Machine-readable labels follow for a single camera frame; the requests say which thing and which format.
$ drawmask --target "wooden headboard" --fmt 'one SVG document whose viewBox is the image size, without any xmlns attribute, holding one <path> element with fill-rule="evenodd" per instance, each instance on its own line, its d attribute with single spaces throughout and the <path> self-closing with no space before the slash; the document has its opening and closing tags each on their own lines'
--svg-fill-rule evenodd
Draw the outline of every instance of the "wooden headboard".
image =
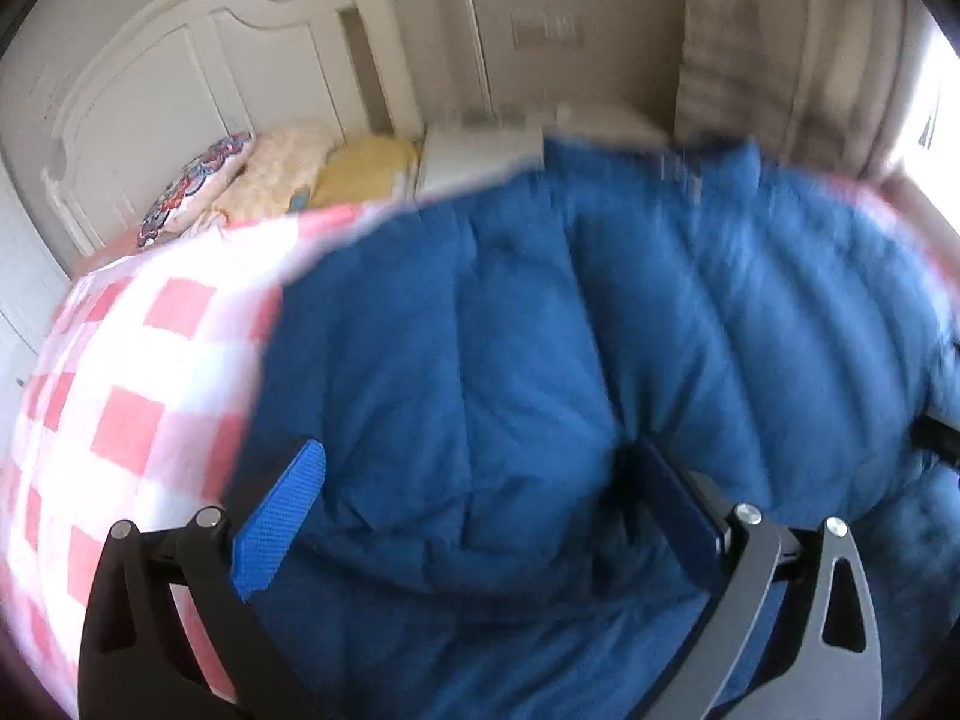
<svg viewBox="0 0 960 720">
<path fill-rule="evenodd" d="M 392 130 L 421 135 L 392 0 L 155 0 L 128 20 L 59 108 L 42 170 L 80 251 L 135 224 L 227 132 L 320 122 L 344 141 L 368 134 L 357 15 Z"/>
</svg>

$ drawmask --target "blue puffer jacket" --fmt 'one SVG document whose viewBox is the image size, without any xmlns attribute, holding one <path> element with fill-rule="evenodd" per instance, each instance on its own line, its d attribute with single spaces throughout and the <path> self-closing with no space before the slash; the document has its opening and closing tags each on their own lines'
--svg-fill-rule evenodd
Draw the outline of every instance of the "blue puffer jacket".
<svg viewBox="0 0 960 720">
<path fill-rule="evenodd" d="M 754 146 L 551 143 L 543 172 L 396 218 L 284 293 L 233 487 L 303 436 L 328 468 L 253 608 L 347 718 L 625 717 L 704 605 L 617 492 L 618 448 L 655 435 L 779 523 L 857 523 L 889 710 L 960 611 L 956 479 L 908 439 L 960 418 L 928 282 Z"/>
</svg>

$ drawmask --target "curtain fold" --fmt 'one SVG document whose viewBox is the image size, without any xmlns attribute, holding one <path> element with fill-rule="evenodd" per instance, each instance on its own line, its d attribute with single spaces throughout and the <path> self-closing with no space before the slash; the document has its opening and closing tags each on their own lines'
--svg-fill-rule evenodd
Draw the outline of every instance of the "curtain fold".
<svg viewBox="0 0 960 720">
<path fill-rule="evenodd" d="M 781 161 L 874 178 L 920 138 L 935 34 L 920 0 L 686 0 L 685 30 L 681 143 L 752 136 Z"/>
</svg>

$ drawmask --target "red and white checkered bedding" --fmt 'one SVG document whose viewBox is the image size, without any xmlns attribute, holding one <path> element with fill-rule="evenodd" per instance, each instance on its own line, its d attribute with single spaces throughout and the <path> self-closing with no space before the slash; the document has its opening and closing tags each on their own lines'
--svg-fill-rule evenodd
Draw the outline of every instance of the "red and white checkered bedding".
<svg viewBox="0 0 960 720">
<path fill-rule="evenodd" d="M 95 271 L 64 298 L 0 466 L 0 604 L 27 663 L 73 716 L 83 615 L 110 525 L 179 527 L 219 500 L 281 287 L 400 208 L 210 230 Z M 200 667 L 229 694 L 188 596 L 178 601 Z"/>
</svg>

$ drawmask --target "silver bolt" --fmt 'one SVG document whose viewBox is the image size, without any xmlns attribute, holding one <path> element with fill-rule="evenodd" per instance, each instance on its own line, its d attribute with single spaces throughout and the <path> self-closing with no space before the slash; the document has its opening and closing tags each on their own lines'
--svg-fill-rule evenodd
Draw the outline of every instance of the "silver bolt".
<svg viewBox="0 0 960 720">
<path fill-rule="evenodd" d="M 733 512 L 744 525 L 760 525 L 763 520 L 760 509 L 757 509 L 752 503 L 738 503 Z"/>
<path fill-rule="evenodd" d="M 132 528 L 133 525 L 131 525 L 131 522 L 128 519 L 121 519 L 119 522 L 114 522 L 113 527 L 110 528 L 110 536 L 118 540 L 121 538 L 126 538 L 130 535 Z"/>
<path fill-rule="evenodd" d="M 847 533 L 850 532 L 846 522 L 843 522 L 840 517 L 828 517 L 827 518 L 827 530 L 837 536 L 837 538 L 843 538 Z"/>
<path fill-rule="evenodd" d="M 208 506 L 206 509 L 200 509 L 197 512 L 197 524 L 200 525 L 200 528 L 212 528 L 220 522 L 222 516 L 217 507 Z"/>
</svg>

